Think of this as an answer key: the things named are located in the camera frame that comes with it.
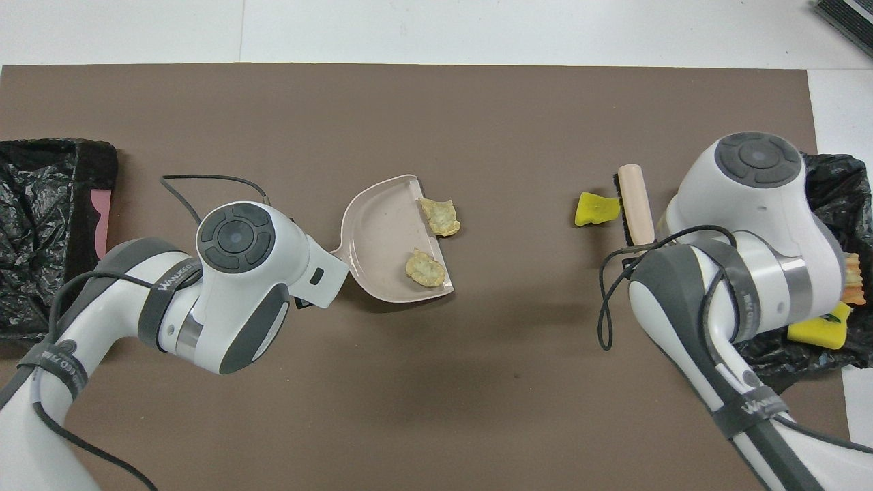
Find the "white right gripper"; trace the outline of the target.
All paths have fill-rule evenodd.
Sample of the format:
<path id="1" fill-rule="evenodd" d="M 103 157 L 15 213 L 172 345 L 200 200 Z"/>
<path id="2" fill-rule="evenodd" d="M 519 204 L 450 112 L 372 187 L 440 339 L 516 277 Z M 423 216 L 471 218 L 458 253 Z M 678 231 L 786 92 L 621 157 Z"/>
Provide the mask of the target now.
<path id="1" fill-rule="evenodd" d="M 667 208 L 657 221 L 657 237 L 667 237 L 683 230 L 683 218 L 679 209 L 679 195 L 668 202 Z"/>

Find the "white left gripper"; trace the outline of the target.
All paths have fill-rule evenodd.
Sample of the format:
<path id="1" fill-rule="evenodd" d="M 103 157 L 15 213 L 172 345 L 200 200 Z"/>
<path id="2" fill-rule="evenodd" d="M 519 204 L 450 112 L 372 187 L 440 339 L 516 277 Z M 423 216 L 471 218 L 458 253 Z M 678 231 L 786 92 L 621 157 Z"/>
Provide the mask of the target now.
<path id="1" fill-rule="evenodd" d="M 298 308 L 327 308 L 345 283 L 349 266 L 325 251 L 311 236 L 306 235 L 308 258 L 299 279 L 293 282 L 293 298 Z"/>

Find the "beige hand brush black bristles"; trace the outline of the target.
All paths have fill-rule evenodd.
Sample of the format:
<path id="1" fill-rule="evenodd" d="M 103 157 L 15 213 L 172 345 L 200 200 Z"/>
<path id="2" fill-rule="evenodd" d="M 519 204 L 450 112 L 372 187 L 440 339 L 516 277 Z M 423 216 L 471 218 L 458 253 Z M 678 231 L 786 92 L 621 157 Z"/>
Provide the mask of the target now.
<path id="1" fill-rule="evenodd" d="M 614 175 L 614 185 L 626 244 L 644 246 L 653 243 L 657 239 L 655 222 L 642 168 L 637 164 L 621 166 Z"/>

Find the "beige plastic dustpan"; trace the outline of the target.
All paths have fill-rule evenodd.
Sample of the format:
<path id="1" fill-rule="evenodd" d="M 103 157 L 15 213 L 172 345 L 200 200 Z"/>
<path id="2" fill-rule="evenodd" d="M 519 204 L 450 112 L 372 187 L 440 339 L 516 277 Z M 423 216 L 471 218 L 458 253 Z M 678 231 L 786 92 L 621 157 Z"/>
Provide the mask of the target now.
<path id="1" fill-rule="evenodd" d="M 375 299 L 415 303 L 454 292 L 450 276 L 439 286 L 422 286 L 406 275 L 415 250 L 448 268 L 419 204 L 423 196 L 417 176 L 406 174 L 368 187 L 347 205 L 334 255 Z"/>

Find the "orange toy croissant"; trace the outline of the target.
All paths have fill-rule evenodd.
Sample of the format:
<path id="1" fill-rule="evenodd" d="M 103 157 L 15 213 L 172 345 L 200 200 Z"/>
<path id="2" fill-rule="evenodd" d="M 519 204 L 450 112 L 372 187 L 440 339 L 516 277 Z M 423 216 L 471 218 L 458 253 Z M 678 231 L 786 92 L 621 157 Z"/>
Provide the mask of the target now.
<path id="1" fill-rule="evenodd" d="M 438 287 L 445 283 L 446 270 L 443 265 L 417 248 L 413 249 L 404 270 L 409 279 L 424 287 Z"/>
<path id="2" fill-rule="evenodd" d="M 864 306 L 866 304 L 863 274 L 859 254 L 843 252 L 845 265 L 845 282 L 841 295 L 841 302 L 850 306 Z"/>

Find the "cream foam chunk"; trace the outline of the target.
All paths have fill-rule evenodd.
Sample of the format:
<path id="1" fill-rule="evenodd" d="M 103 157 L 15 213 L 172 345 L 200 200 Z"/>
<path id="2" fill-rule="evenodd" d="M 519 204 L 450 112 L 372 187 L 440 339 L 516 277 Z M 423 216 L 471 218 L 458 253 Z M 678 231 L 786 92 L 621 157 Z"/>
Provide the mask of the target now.
<path id="1" fill-rule="evenodd" d="M 428 227 L 437 236 L 449 237 L 461 230 L 461 223 L 456 217 L 456 208 L 452 200 L 419 198 L 418 203 L 425 214 Z"/>

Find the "black plastic trash bag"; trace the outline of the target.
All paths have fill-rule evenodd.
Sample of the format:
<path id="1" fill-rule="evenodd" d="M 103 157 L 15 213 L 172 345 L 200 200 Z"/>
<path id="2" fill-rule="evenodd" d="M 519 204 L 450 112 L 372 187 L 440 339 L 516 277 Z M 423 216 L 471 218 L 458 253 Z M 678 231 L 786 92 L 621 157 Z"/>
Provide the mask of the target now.
<path id="1" fill-rule="evenodd" d="M 112 192 L 118 170 L 107 142 L 0 142 L 0 343 L 44 338 L 59 289 L 96 267 L 105 212 L 91 194 Z"/>
<path id="2" fill-rule="evenodd" d="M 739 343 L 739 353 L 776 393 L 805 377 L 844 366 L 873 368 L 873 193 L 864 162 L 851 155 L 805 155 L 810 208 L 845 254 L 859 255 L 861 298 L 848 317 L 847 340 L 839 349 L 788 339 L 782 327 Z"/>

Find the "pink plastic bin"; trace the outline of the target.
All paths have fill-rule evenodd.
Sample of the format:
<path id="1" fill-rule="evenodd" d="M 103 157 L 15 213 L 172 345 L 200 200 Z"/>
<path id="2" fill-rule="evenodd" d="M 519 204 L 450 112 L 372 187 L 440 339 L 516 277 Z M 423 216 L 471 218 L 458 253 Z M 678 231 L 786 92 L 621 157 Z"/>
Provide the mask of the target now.
<path id="1" fill-rule="evenodd" d="M 90 191 L 91 207 L 97 214 L 94 231 L 94 248 L 96 257 L 102 260 L 107 253 L 108 226 L 111 215 L 112 190 L 92 189 Z"/>

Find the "brown table mat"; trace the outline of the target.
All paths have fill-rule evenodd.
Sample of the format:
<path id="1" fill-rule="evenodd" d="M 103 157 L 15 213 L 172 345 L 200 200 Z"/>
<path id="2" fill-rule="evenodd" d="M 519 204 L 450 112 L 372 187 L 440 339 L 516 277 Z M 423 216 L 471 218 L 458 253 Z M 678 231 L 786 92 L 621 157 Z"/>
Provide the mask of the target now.
<path id="1" fill-rule="evenodd" d="M 347 280 L 218 376 L 121 340 L 66 426 L 161 491 L 760 491 L 649 341 L 626 287 L 599 348 L 597 270 L 618 222 L 576 228 L 581 192 L 639 164 L 655 213 L 719 137 L 816 152 L 807 72 L 327 64 L 6 66 L 0 140 L 119 152 L 109 243 L 194 251 L 159 177 L 261 185 L 325 249 L 349 201 L 411 173 L 452 200 L 455 290 L 379 301 Z"/>

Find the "grey ribbed metal block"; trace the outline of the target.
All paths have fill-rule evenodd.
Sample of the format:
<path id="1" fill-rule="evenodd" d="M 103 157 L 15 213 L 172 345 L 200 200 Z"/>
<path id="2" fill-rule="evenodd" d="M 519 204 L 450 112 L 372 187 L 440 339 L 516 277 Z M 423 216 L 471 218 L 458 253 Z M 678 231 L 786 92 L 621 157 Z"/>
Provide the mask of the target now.
<path id="1" fill-rule="evenodd" d="M 812 9 L 873 59 L 873 0 L 813 0 Z"/>

